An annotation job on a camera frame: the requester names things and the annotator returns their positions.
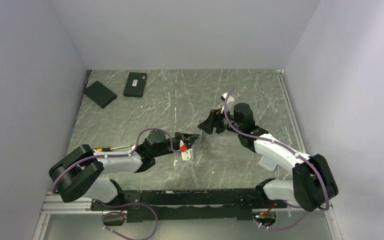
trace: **metal frame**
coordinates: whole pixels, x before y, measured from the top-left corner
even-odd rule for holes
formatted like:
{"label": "metal frame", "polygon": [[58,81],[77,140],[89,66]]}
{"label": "metal frame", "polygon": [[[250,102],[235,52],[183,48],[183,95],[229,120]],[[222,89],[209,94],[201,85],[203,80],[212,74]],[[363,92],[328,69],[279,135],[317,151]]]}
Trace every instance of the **metal frame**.
{"label": "metal frame", "polygon": [[[298,146],[300,151],[303,153],[307,153],[306,147],[304,146],[303,137],[301,136],[300,129],[298,127],[297,119],[295,118],[294,110],[292,108],[291,100],[288,95],[288,91],[286,89],[285,81],[283,78],[283,70],[276,71],[277,77],[279,78],[280,87],[282,89],[285,102],[287,104],[287,111],[289,113],[289,118],[292,122],[292,127],[295,132],[296,141],[298,142]],[[334,208],[332,205],[332,201],[329,201],[330,208],[329,210],[324,212],[324,216],[326,217],[327,225],[329,226],[330,234],[332,235],[333,240],[342,240],[341,230],[339,229],[339,225],[337,219],[335,217]]]}
{"label": "metal frame", "polygon": [[[289,118],[292,122],[292,128],[295,132],[295,137],[298,142],[299,150],[303,153],[306,153],[306,148],[304,146],[303,138],[301,136],[300,129],[298,127],[297,119],[295,118],[295,114],[291,105],[291,101],[285,86],[285,82],[283,79],[283,71],[276,70],[277,78],[279,79],[279,84],[282,89],[282,93],[284,95],[284,99],[287,105],[287,110],[289,114]],[[91,211],[90,206],[92,204],[92,200],[90,198],[81,197],[76,201],[66,203],[63,202],[61,197],[57,194],[52,194],[51,192],[47,192],[45,199],[43,201],[43,206],[40,211],[39,221],[37,223],[36,231],[33,236],[33,240],[43,240],[45,237],[46,230],[48,228],[48,224],[52,214],[99,214],[102,215],[109,211]],[[277,211],[302,211],[301,209],[296,208],[277,208]],[[253,212],[265,211],[265,209],[253,209]],[[338,226],[338,222],[335,217],[335,213],[333,211],[333,207],[331,207],[328,211],[325,212],[326,221],[331,233],[331,236],[334,240],[342,240],[342,235]]]}

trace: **floor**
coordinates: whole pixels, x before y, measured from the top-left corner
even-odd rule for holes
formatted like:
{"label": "floor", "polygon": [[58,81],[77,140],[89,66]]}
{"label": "floor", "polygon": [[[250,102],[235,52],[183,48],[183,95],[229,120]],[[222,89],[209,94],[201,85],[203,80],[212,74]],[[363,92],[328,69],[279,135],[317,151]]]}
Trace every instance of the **floor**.
{"label": "floor", "polygon": [[[260,127],[300,149],[274,70],[140,70],[136,72],[148,74],[142,98],[123,96],[129,72],[135,71],[91,72],[87,85],[100,81],[117,98],[101,109],[83,97],[69,152],[81,144],[93,148],[133,144],[137,134],[149,127],[171,134],[200,133],[197,125],[220,106],[220,96],[232,87],[235,102],[248,103]],[[235,133],[201,138],[194,150],[196,159],[192,161],[170,154],[158,157],[155,166],[145,172],[104,177],[115,179],[124,190],[253,188],[267,178],[290,178],[284,169],[269,172],[261,168],[261,156],[244,148]]]}

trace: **screwdriver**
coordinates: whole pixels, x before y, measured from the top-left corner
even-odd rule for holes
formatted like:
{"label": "screwdriver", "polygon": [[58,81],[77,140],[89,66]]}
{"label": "screwdriver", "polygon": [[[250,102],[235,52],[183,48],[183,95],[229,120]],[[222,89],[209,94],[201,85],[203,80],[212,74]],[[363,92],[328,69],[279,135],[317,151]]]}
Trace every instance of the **screwdriver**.
{"label": "screwdriver", "polygon": [[99,152],[112,152],[114,150],[130,148],[131,146],[133,146],[133,145],[118,146],[118,147],[112,147],[112,146],[110,146],[110,147],[97,147],[97,148],[93,148],[93,150],[99,151]]}

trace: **black case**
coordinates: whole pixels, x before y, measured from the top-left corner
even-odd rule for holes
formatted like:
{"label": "black case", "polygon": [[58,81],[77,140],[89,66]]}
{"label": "black case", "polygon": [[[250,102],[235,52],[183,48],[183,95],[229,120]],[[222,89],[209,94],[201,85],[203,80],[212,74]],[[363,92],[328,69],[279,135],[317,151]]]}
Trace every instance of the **black case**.
{"label": "black case", "polygon": [[142,98],[147,78],[148,74],[146,73],[130,72],[127,77],[126,86],[124,87],[123,96]]}
{"label": "black case", "polygon": [[92,85],[88,86],[83,92],[101,108],[105,108],[117,98],[117,95],[114,92],[109,90],[99,81],[92,83]]}

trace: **red cap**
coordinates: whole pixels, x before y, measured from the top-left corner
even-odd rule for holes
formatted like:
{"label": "red cap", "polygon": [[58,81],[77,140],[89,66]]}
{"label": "red cap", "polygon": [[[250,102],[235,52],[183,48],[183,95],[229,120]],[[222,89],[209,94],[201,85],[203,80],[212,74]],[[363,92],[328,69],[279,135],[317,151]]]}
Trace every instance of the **red cap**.
{"label": "red cap", "polygon": [[186,150],[188,150],[188,148],[187,148],[185,145],[181,145],[181,146],[180,146],[180,150],[181,150],[182,152],[186,152]]}

